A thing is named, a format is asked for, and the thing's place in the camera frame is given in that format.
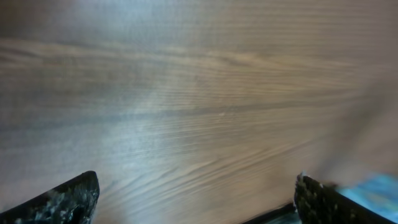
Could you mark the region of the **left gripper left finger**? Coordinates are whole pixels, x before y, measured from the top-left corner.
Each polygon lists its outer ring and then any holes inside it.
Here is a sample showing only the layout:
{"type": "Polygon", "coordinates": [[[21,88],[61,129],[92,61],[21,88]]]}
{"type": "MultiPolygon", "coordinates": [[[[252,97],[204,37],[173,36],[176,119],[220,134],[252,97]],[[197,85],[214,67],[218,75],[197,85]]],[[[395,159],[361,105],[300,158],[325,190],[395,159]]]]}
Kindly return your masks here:
{"type": "Polygon", "coordinates": [[[86,171],[1,213],[2,224],[92,224],[100,186],[96,172],[86,171]]]}

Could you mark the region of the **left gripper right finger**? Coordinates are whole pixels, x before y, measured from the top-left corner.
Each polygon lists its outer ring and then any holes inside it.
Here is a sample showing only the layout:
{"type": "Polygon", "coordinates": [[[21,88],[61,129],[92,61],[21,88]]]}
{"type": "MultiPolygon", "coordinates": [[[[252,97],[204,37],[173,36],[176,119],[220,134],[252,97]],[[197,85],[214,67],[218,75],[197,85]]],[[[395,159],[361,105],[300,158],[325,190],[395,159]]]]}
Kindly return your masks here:
{"type": "Polygon", "coordinates": [[[297,176],[294,207],[303,224],[394,224],[304,174],[297,176]]]}

